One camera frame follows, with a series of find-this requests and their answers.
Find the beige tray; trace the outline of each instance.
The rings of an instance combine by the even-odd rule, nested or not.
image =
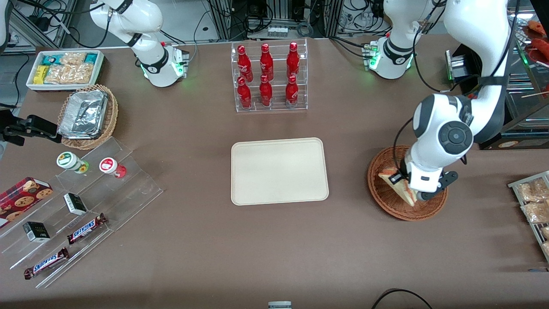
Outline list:
[[[239,142],[231,150],[231,200],[235,205],[322,201],[328,197],[322,141]]]

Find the coca-cola bottle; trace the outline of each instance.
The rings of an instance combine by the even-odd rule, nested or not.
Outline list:
[[[286,106],[288,108],[294,108],[298,104],[299,87],[295,83],[295,79],[295,75],[291,75],[286,85]]]
[[[238,70],[240,75],[246,79],[246,82],[254,80],[254,74],[251,72],[250,57],[246,54],[246,48],[243,45],[238,46]]]
[[[273,56],[269,52],[269,44],[264,43],[261,45],[261,58],[259,59],[261,65],[261,74],[267,75],[269,81],[275,78],[275,68],[273,66]]]
[[[251,109],[251,92],[250,88],[246,85],[246,80],[239,76],[238,79],[238,99],[244,109]]]
[[[298,44],[296,42],[290,43],[290,52],[286,58],[286,66],[288,67],[286,73],[288,78],[292,75],[299,73],[299,55],[298,55]]]
[[[261,104],[265,107],[271,106],[273,101],[273,87],[269,82],[269,78],[266,74],[261,76],[261,85],[259,86],[259,92],[261,93]]]

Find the small black box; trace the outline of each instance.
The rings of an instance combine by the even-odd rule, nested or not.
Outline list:
[[[67,207],[71,213],[78,216],[83,216],[86,214],[86,206],[78,195],[74,193],[67,193],[63,196],[63,198],[65,199],[65,204],[67,204]]]
[[[23,229],[30,241],[46,242],[49,240],[48,231],[43,223],[28,221],[23,224]]]

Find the jar lid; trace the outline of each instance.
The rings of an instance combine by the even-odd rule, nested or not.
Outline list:
[[[104,158],[99,164],[99,169],[101,172],[110,174],[116,170],[118,167],[118,162],[113,158]]]
[[[62,168],[70,168],[76,164],[77,157],[70,151],[65,151],[57,157],[57,166]]]

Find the snack box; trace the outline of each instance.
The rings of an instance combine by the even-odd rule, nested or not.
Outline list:
[[[74,53],[87,53],[87,54],[97,54],[96,62],[93,66],[92,71],[92,77],[89,79],[89,83],[87,84],[34,84],[34,76],[36,74],[36,70],[40,65],[42,65],[44,58],[54,55],[63,54],[65,52],[74,52]],[[34,64],[32,65],[31,73],[29,74],[29,78],[27,78],[27,87],[34,91],[66,91],[66,90],[76,90],[80,88],[84,88],[87,86],[93,86],[96,84],[99,73],[101,71],[101,66],[103,64],[103,59],[105,56],[101,51],[98,50],[92,50],[92,49],[67,49],[67,50],[61,50],[61,51],[44,51],[39,52],[36,55],[36,59]]]
[[[48,183],[26,177],[0,194],[0,229],[52,193]]]

